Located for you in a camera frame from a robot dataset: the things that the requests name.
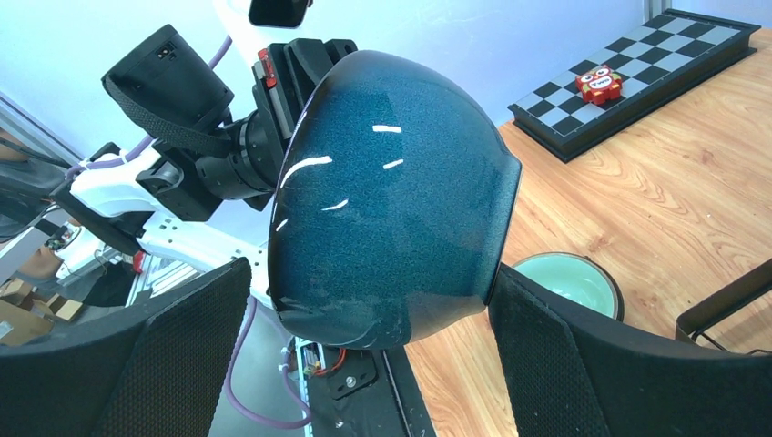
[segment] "wooden table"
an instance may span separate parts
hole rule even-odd
[[[751,46],[568,165],[501,127],[523,162],[503,262],[587,255],[619,283],[625,323],[672,339],[680,313],[772,258],[772,30]],[[732,350],[772,349],[766,298],[711,333]],[[487,313],[407,350],[440,437],[517,435]]]

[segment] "blue ceramic bowl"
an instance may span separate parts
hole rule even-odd
[[[358,51],[300,116],[274,202],[269,281],[307,340],[386,349],[484,309],[521,173],[453,82]]]

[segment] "black camera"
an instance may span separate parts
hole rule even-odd
[[[260,50],[252,67],[257,109],[237,120],[233,93],[171,25],[121,59],[102,84],[156,140],[162,158],[137,183],[181,219],[206,221],[224,199],[265,208],[306,101],[356,50],[350,40],[315,39]]]

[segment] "metal bracket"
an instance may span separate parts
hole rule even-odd
[[[346,361],[339,371],[327,378],[330,397],[334,400],[345,398],[355,391],[367,387],[378,379],[378,370],[372,353],[368,351],[348,351]]]
[[[696,339],[702,336],[717,348],[726,351],[726,348],[707,335],[706,331],[770,290],[772,290],[772,259],[750,270],[741,278],[678,316],[675,320],[675,339],[696,343]]]

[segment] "black mesh gripper pad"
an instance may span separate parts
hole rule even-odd
[[[610,435],[568,325],[507,266],[488,311],[520,436]]]

